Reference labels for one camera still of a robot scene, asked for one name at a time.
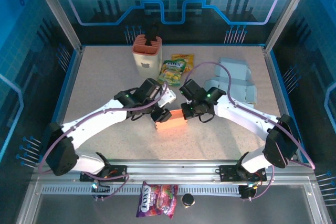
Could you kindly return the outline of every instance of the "black bottle cap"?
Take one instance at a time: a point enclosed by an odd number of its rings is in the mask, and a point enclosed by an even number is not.
[[[191,194],[185,194],[185,195],[183,195],[183,197],[182,197],[182,203],[186,207],[191,206],[194,203],[194,196],[192,196]]]

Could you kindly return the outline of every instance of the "speckled surface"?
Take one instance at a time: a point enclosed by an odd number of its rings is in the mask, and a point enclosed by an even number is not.
[[[171,54],[195,54],[195,64],[220,57],[245,59],[258,89],[256,109],[279,115],[261,47],[163,46],[163,59]],[[203,66],[192,78],[203,85],[214,76],[214,66]],[[107,103],[121,90],[139,87],[140,78],[129,46],[86,47],[64,122],[78,119]],[[185,100],[174,89],[177,100],[167,108],[179,109]],[[112,125],[87,140],[81,150],[101,152],[121,159],[239,159],[246,151],[263,145],[259,137],[223,118],[207,124],[189,120],[180,128],[157,132],[149,116]]]

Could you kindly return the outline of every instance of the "snack package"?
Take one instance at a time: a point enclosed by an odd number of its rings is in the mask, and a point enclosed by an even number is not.
[[[191,55],[180,55],[180,54],[175,54],[172,55],[172,60],[178,60],[178,59],[183,59],[187,65],[184,68],[184,73],[189,72],[194,68],[194,54]]]
[[[165,214],[173,218],[178,185],[148,185],[142,183],[137,217]]]
[[[181,74],[183,73],[185,66],[186,62],[183,59],[165,60],[161,68],[158,82],[162,84],[166,81],[168,85],[179,86],[181,84]]]

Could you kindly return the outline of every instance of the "purple snack bag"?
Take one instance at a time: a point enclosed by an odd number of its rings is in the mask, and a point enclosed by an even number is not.
[[[142,183],[137,217],[161,215],[163,213],[156,207],[160,190],[161,186],[159,185],[148,185],[145,181]]]

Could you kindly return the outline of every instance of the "enclosure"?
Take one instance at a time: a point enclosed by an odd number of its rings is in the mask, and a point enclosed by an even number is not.
[[[335,222],[336,0],[0,3],[1,223]],[[238,185],[221,182],[215,169],[234,165],[264,142],[218,116],[206,126],[194,119],[164,131],[144,116],[110,126],[80,147],[127,165],[130,180],[112,199],[95,202],[92,183],[80,182],[80,172],[39,174],[41,157],[34,153],[50,122],[77,120],[143,83],[132,45],[153,23],[163,60],[194,54],[194,65],[222,57],[244,61],[256,87],[254,109],[291,116],[315,170],[290,163],[275,169],[259,199],[223,197]],[[215,71],[204,65],[191,78],[203,87]],[[179,87],[171,89],[176,100],[166,108],[180,109],[185,98]],[[300,151],[294,159],[307,163]],[[266,169],[263,188],[271,174]],[[178,184],[178,195],[191,193],[196,204],[185,209],[178,202],[172,221],[135,218],[144,180]],[[116,190],[120,184],[109,185]]]

